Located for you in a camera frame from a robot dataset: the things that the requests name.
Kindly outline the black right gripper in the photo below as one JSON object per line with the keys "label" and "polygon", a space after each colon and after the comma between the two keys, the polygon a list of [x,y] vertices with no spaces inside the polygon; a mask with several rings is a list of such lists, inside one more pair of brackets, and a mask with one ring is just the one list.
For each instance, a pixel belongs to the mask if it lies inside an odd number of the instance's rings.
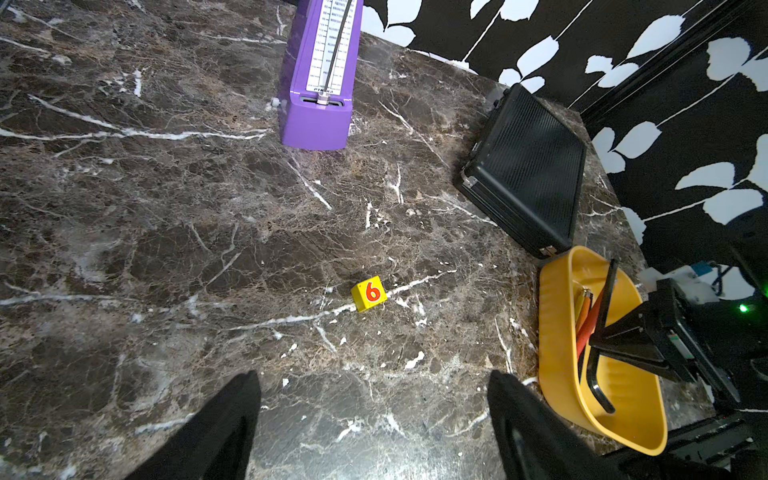
{"label": "black right gripper", "polygon": [[[722,405],[765,411],[767,299],[722,300],[705,289],[698,284],[690,296],[672,279],[657,281],[648,302],[606,325],[592,350],[673,382],[696,383],[697,374]],[[658,317],[680,354],[648,359],[601,349],[655,347]]]}

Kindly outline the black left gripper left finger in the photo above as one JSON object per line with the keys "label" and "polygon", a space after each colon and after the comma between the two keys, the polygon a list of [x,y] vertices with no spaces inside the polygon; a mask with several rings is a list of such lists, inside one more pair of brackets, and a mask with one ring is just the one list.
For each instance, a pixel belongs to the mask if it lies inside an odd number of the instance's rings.
{"label": "black left gripper left finger", "polygon": [[258,415],[258,374],[234,376],[129,479],[246,477]]}

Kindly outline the orange hex key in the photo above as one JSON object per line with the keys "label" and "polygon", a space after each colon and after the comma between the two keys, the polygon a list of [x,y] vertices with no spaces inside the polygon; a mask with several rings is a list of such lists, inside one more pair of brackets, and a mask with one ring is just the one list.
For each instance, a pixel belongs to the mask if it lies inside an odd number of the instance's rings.
{"label": "orange hex key", "polygon": [[581,292],[581,295],[578,297],[578,300],[576,302],[576,321],[575,321],[575,332],[576,335],[579,335],[581,328],[586,323],[587,318],[589,316],[590,310],[592,309],[592,303],[593,303],[593,293],[591,290],[584,288]]}

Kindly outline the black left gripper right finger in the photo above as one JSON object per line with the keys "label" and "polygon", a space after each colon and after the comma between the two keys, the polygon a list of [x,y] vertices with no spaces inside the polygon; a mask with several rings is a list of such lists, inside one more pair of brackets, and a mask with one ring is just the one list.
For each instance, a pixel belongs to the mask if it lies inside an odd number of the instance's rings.
{"label": "black left gripper right finger", "polygon": [[515,376],[493,370],[487,402],[508,479],[625,479]]}

